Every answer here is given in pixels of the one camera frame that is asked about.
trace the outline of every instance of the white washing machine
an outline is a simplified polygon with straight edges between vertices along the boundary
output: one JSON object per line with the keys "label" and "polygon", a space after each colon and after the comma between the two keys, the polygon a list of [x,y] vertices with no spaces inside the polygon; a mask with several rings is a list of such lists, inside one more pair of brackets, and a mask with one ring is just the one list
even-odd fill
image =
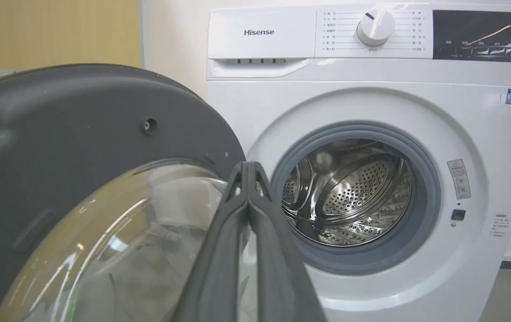
{"label": "white washing machine", "polygon": [[207,64],[330,321],[480,318],[511,234],[511,5],[213,10]]}

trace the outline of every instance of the wall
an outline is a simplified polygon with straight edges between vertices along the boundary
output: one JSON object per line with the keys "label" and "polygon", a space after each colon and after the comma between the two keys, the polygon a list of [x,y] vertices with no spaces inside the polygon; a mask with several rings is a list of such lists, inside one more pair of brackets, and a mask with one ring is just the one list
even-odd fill
{"label": "wall", "polygon": [[[352,2],[332,0],[329,4]],[[506,0],[472,0],[472,2],[507,3]],[[143,66],[181,82],[205,98],[210,9],[318,3],[320,3],[318,0],[141,0]],[[506,260],[511,260],[511,242],[507,248]]]}
{"label": "wall", "polygon": [[140,66],[137,0],[0,0],[0,69]]}

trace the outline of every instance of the warning label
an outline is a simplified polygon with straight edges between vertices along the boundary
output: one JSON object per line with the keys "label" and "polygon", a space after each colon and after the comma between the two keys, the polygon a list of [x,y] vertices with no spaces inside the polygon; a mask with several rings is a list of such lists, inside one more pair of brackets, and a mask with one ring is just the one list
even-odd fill
{"label": "warning label", "polygon": [[507,228],[509,227],[509,219],[507,215],[496,215],[494,218],[494,224],[492,225],[492,230],[490,230],[490,236],[492,237],[505,237],[507,233]]}
{"label": "warning label", "polygon": [[466,167],[464,167],[464,161],[462,161],[462,159],[448,161],[448,168],[450,169],[454,187],[456,188],[456,198],[470,198],[470,183],[468,182],[468,174],[466,173]]}

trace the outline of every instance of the white wall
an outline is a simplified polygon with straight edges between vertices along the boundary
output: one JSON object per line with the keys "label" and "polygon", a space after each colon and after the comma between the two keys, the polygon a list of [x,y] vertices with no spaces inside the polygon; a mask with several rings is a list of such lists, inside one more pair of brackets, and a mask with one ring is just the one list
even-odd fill
{"label": "white wall", "polygon": [[[304,5],[320,4],[322,2],[321,0],[140,1],[143,67],[188,86],[203,98],[206,98],[206,50],[210,9]],[[349,4],[352,2],[364,3],[370,1],[330,0],[329,4]],[[508,3],[509,0],[471,0],[470,2]],[[511,242],[507,248],[506,260],[511,260]]]}

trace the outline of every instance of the washing machine door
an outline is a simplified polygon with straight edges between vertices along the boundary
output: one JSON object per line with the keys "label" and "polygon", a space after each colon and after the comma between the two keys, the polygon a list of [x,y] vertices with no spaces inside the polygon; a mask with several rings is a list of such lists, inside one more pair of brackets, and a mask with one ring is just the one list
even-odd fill
{"label": "washing machine door", "polygon": [[244,160],[215,110],[152,72],[0,79],[0,321],[162,320]]}

